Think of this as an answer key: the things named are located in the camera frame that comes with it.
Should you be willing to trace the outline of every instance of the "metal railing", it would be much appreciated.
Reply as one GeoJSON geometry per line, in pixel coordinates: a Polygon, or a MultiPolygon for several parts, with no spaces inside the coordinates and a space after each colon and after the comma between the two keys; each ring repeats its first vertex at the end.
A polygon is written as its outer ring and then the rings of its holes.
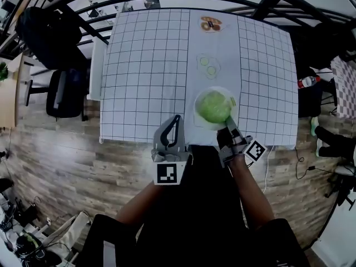
{"type": "MultiPolygon", "coordinates": [[[[3,36],[7,33],[9,29],[9,25],[12,22],[12,19],[19,7],[19,5],[22,3],[23,0],[20,0],[13,12],[10,15],[10,18],[8,22],[6,23],[4,27],[4,34],[3,36]]],[[[128,1],[133,1],[133,0],[107,0],[104,2],[100,3],[95,3],[91,6],[85,7],[83,9],[79,9],[77,11],[73,11],[68,4],[70,2],[73,2],[75,0],[48,0],[48,4],[42,3],[41,7],[48,9],[50,11],[54,11],[59,9],[60,11],[67,13],[69,15],[73,15],[75,17],[76,22],[80,27],[82,27],[86,32],[83,33],[84,36],[91,35],[91,36],[96,36],[99,39],[101,39],[103,42],[108,44],[108,37],[103,37],[100,33],[104,31],[109,31],[112,27],[102,27],[102,28],[97,28],[94,29],[91,24],[99,21],[104,21],[106,19],[111,19],[115,17],[115,14],[109,14],[105,15],[102,17],[97,17],[90,19],[88,21],[85,21],[82,17],[80,17],[81,13],[85,13],[90,10],[98,9],[101,7],[109,6],[112,4],[117,4],[117,3],[122,3],[122,2],[128,2],[128,1]]],[[[347,15],[333,12],[330,10],[326,9],[318,9],[312,6],[310,3],[304,1],[304,0],[261,0],[260,3],[255,3],[252,1],[248,0],[220,0],[220,1],[226,1],[226,2],[232,2],[236,4],[242,4],[244,5],[243,7],[238,7],[238,8],[229,8],[225,9],[222,11],[218,12],[226,12],[226,13],[231,13],[231,14],[236,14],[240,16],[247,16],[251,17],[253,19],[257,19],[260,21],[264,21],[267,18],[285,18],[293,23],[296,23],[302,27],[306,28],[311,28],[311,26],[302,21],[301,19],[312,19],[316,21],[320,21],[323,23],[341,23],[345,24],[346,28],[353,27],[356,25],[356,19],[353,19],[352,17],[349,17],[347,15]]],[[[269,21],[268,23],[273,24],[274,26],[279,27],[278,24],[271,23],[269,21]]],[[[87,44],[90,43],[91,41],[83,41],[81,44],[87,44]]],[[[0,53],[4,51],[6,48],[5,46],[0,46],[0,53]]]]}

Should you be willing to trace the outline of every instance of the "shoe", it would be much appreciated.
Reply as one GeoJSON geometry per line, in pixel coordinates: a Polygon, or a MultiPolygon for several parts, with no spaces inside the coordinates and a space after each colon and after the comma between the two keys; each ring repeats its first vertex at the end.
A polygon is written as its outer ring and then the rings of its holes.
{"type": "Polygon", "coordinates": [[[319,126],[318,117],[311,118],[310,126],[311,126],[311,129],[310,129],[311,135],[316,136],[315,129],[317,128],[317,126],[319,126]]]}
{"type": "Polygon", "coordinates": [[[319,157],[319,150],[323,147],[323,142],[320,139],[317,139],[317,151],[315,152],[316,156],[319,157]]]}

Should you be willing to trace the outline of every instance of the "person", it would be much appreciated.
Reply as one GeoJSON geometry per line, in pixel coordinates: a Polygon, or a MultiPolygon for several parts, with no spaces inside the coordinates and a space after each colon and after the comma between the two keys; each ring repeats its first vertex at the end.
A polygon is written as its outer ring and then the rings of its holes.
{"type": "Polygon", "coordinates": [[[116,220],[96,215],[76,266],[110,260],[107,266],[309,266],[288,222],[275,219],[244,156],[223,169],[214,147],[192,146],[192,155],[180,185],[152,182],[116,220]]]}
{"type": "Polygon", "coordinates": [[[335,135],[323,127],[319,126],[318,117],[313,117],[310,121],[310,133],[317,136],[317,156],[323,157],[343,157],[348,161],[355,162],[356,159],[356,139],[335,135]]]}

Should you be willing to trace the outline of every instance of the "wooden floor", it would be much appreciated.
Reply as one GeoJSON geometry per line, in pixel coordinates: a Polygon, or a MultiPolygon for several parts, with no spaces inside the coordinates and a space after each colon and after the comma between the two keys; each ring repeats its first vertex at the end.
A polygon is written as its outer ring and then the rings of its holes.
{"type": "MultiPolygon", "coordinates": [[[[49,78],[36,77],[35,83],[49,83],[49,78]]],[[[36,200],[39,217],[46,217],[58,227],[81,210],[90,215],[114,216],[130,198],[150,181],[147,163],[151,145],[99,138],[99,104],[87,102],[89,121],[80,118],[61,119],[46,115],[46,94],[31,96],[23,106],[24,85],[19,94],[19,123],[11,133],[12,156],[6,161],[15,182],[14,192],[27,204],[36,200]]],[[[352,122],[330,116],[324,108],[320,124],[332,132],[352,135],[352,122]]],[[[316,158],[316,138],[310,136],[308,119],[299,120],[297,149],[305,161],[298,165],[298,175],[309,166],[332,171],[338,159],[316,158]]],[[[8,146],[9,134],[0,137],[0,150],[8,146]]],[[[324,194],[329,191],[326,172],[308,171],[297,180],[295,150],[277,147],[269,157],[266,197],[277,217],[286,218],[302,247],[316,238],[334,204],[324,194]]],[[[264,188],[266,160],[253,165],[251,172],[264,188]]],[[[7,176],[4,164],[0,174],[7,176]]]]}

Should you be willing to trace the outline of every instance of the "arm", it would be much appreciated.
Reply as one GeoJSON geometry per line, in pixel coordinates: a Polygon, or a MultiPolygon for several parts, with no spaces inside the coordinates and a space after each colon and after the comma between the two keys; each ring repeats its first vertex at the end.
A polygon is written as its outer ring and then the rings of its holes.
{"type": "Polygon", "coordinates": [[[116,220],[132,226],[137,230],[144,223],[147,212],[164,191],[165,186],[149,183],[141,192],[133,197],[116,215],[116,220]]]}
{"type": "Polygon", "coordinates": [[[249,227],[256,230],[273,220],[272,208],[248,169],[245,156],[235,157],[229,167],[238,186],[249,227]]]}

